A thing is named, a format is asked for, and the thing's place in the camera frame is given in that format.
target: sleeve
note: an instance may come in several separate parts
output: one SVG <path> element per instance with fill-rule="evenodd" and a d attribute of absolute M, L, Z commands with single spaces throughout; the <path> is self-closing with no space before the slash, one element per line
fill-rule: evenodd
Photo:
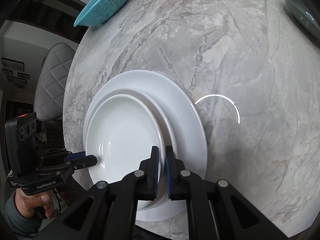
<path fill-rule="evenodd" d="M 42 219 L 35 214 L 31 218 L 26 218 L 20 214 L 15 204 L 16 192 L 13 192 L 7 203 L 5 204 L 5 215 L 8 226 L 18 238 L 33 237 L 37 234 L 41 225 Z"/>

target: round table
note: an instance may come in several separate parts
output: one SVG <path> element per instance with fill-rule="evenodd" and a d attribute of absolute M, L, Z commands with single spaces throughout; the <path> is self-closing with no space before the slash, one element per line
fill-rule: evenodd
<path fill-rule="evenodd" d="M 87 109 L 112 77 L 160 73 L 194 102 L 206 133 L 205 179 L 228 180 L 287 236 L 320 210 L 319 81 L 316 40 L 284 0 L 129 0 L 89 28 L 68 76 L 63 105 L 66 148 L 83 150 Z M 88 189 L 87 170 L 76 180 Z M 187 213 L 140 226 L 187 239 Z"/>

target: screw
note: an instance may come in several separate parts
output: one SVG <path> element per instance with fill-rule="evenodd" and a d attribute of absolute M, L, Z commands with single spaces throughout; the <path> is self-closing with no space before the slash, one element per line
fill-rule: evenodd
<path fill-rule="evenodd" d="M 103 188 L 105 188 L 106 186 L 107 186 L 107 183 L 104 182 L 104 181 L 99 181 L 99 182 L 97 183 L 97 188 L 98 188 L 98 189 L 103 189 Z"/>
<path fill-rule="evenodd" d="M 182 177 L 189 177 L 191 175 L 191 172 L 188 170 L 183 170 L 180 172 Z"/>
<path fill-rule="evenodd" d="M 229 185 L 229 183 L 226 180 L 221 179 L 221 180 L 218 181 L 218 185 L 220 187 L 227 187 Z"/>
<path fill-rule="evenodd" d="M 134 172 L 134 175 L 135 175 L 136 177 L 141 177 L 141 176 L 144 175 L 144 171 L 142 171 L 142 170 L 137 170 L 137 171 Z"/>

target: white bowl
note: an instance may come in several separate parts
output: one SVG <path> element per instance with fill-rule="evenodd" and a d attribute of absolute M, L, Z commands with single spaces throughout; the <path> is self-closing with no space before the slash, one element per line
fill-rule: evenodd
<path fill-rule="evenodd" d="M 142 160 L 150 158 L 152 146 L 164 157 L 164 141 L 152 112 L 137 98 L 119 94 L 105 100 L 90 121 L 86 153 L 98 163 L 89 168 L 93 183 L 113 183 L 137 170 Z M 159 158 L 158 182 L 163 172 Z M 139 201 L 138 210 L 151 201 Z"/>
<path fill-rule="evenodd" d="M 106 100 L 114 95 L 119 95 L 119 94 L 126 94 L 133 96 L 137 99 L 139 99 L 154 115 L 155 119 L 157 120 L 161 134 L 164 139 L 164 145 L 165 146 L 172 146 L 172 149 L 175 153 L 175 156 L 177 157 L 177 143 L 176 139 L 171 127 L 171 124 L 168 120 L 168 117 L 164 113 L 164 111 L 161 109 L 161 107 L 147 94 L 145 94 L 142 91 L 139 91 L 137 89 L 133 88 L 121 88 L 121 89 L 116 89 L 111 91 L 110 93 L 107 93 L 102 100 Z M 161 159 L 161 174 L 160 174 L 160 179 L 159 179 L 159 184 L 158 184 L 158 193 L 157 193 L 157 198 L 154 201 L 151 201 L 147 206 L 144 208 L 139 209 L 139 211 L 143 210 L 148 210 L 159 203 L 163 203 L 163 199 L 167 196 L 167 188 L 166 188 L 166 178 L 165 178 L 165 168 L 164 168 L 164 161 L 165 161 L 165 155 L 160 156 Z"/>

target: camera lens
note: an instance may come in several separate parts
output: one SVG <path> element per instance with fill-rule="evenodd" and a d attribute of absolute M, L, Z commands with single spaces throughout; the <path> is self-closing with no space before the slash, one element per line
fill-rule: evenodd
<path fill-rule="evenodd" d="M 27 124 L 26 132 L 27 132 L 27 136 L 29 136 L 30 133 L 31 133 L 31 123 L 28 123 L 28 124 Z"/>
<path fill-rule="evenodd" d="M 20 130 L 20 139 L 23 140 L 23 138 L 24 138 L 24 129 L 21 128 L 21 130 Z"/>

